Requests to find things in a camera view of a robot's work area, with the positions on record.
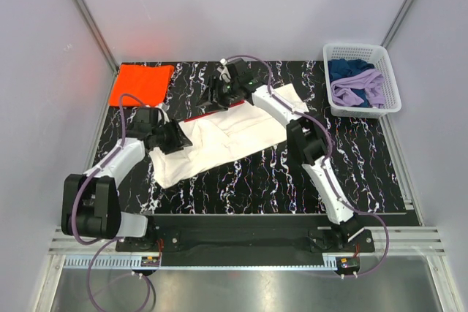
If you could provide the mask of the white t shirt red print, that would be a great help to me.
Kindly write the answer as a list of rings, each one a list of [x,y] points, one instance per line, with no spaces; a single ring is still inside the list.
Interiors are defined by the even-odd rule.
[[[153,149],[149,156],[154,180],[167,189],[181,180],[284,142],[286,125],[295,117],[290,108],[302,113],[308,110],[293,85],[284,85],[272,94],[263,85],[252,94],[251,103],[179,122],[192,144],[168,155],[159,148]]]

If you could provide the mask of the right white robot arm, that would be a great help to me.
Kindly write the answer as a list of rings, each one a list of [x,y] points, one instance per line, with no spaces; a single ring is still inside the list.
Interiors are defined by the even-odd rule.
[[[322,236],[321,248],[350,250],[357,244],[363,225],[359,223],[356,210],[345,197],[333,173],[329,134],[310,113],[275,92],[271,85],[271,68],[268,68],[268,79],[263,80],[254,75],[246,62],[247,58],[223,58],[217,73],[208,79],[197,104],[219,111],[245,101],[279,122],[286,131],[290,157],[309,175],[325,206],[331,232]]]

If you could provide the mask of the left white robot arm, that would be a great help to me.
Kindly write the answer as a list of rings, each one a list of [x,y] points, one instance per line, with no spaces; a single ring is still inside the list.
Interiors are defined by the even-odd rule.
[[[159,107],[141,107],[112,150],[83,174],[64,181],[61,231],[88,246],[99,240],[131,238],[141,250],[151,250],[158,233],[149,218],[121,210],[118,187],[153,149],[164,155],[192,145],[180,123]]]

